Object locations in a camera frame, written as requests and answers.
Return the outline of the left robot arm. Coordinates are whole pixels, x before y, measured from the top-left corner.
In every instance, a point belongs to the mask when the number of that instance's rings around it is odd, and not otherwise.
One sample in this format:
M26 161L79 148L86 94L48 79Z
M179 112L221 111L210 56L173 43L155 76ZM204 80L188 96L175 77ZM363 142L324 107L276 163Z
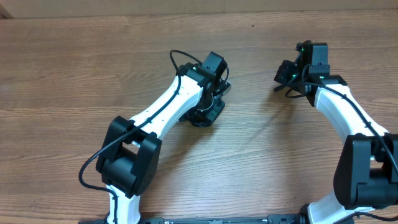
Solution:
M109 192L105 223L139 223L140 197L157 170L162 140L177 123L209 127L222 112L231 84L226 60L210 52L201 62L176 66L169 88L147 109L125 119L117 116L107 130L96 170Z

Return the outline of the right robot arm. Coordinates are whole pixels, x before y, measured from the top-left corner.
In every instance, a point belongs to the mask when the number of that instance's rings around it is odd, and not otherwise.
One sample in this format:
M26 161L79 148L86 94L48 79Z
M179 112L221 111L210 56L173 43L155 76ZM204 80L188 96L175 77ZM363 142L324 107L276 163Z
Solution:
M306 40L296 45L295 61L284 60L274 80L274 91L288 88L329 120L342 143L333 177L333 190L322 199L305 204L288 223L354 223L381 217L373 210L397 205L397 135L377 124L354 99L339 75L331 75L328 45Z

